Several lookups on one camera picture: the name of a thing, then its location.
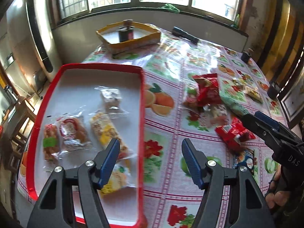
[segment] floral tablecloth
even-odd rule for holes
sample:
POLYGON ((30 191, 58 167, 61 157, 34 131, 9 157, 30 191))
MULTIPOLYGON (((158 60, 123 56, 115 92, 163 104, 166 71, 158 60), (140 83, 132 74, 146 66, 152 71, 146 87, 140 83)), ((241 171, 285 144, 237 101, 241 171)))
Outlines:
MULTIPOLYGON (((133 64, 145 70, 144 212, 148 227, 188 228, 194 221, 203 191, 193 184, 189 175, 181 153, 182 140, 190 138, 196 149, 223 167, 232 167, 233 160, 214 131, 216 124, 205 113, 197 114, 182 105, 185 83, 193 81, 192 75, 217 73, 220 89, 227 96, 253 114, 262 111, 287 123, 279 102, 267 96, 269 84, 252 59, 247 65, 238 52, 207 41, 194 45, 158 29, 161 43, 157 45, 123 52, 114 58, 100 45, 83 62, 133 64), (233 78, 242 78, 256 88, 263 103, 247 97, 233 84, 233 78)), ((260 138, 244 144, 255 151, 254 178, 265 193, 273 176, 273 171, 265 168, 272 160, 272 150, 260 138)), ((224 226, 228 199, 229 188, 225 186, 217 227, 224 226)))

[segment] red snack bag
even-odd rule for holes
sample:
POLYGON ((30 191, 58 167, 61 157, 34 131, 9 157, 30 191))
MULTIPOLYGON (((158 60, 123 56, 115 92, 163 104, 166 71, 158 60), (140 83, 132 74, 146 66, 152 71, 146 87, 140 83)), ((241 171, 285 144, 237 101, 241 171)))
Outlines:
POLYGON ((192 78, 199 85, 200 94, 197 96, 199 107, 203 107, 207 104, 219 105, 222 103, 219 96, 217 74, 193 75, 192 78))
POLYGON ((233 151, 242 150, 241 142, 255 139, 254 134, 246 129, 238 118, 234 118, 231 125, 216 127, 215 132, 233 151))

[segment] silver bolt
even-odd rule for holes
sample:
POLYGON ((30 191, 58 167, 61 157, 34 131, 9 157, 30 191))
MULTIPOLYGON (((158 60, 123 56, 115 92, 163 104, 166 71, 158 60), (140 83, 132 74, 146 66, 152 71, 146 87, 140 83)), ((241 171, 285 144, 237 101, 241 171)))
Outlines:
POLYGON ((247 171, 247 167, 242 165, 242 166, 240 167, 240 170, 241 170, 242 172, 245 172, 245 171, 247 171))
POLYGON ((55 172, 61 172, 62 171, 62 167, 61 166, 57 166, 56 168, 55 168, 55 172))
POLYGON ((94 164, 94 161, 93 160, 88 160, 86 162, 86 166, 92 166, 94 164))
POLYGON ((209 160, 209 161, 207 162, 207 164, 208 164, 209 166, 215 166, 215 165, 216 165, 216 162, 215 162, 214 160, 209 160))

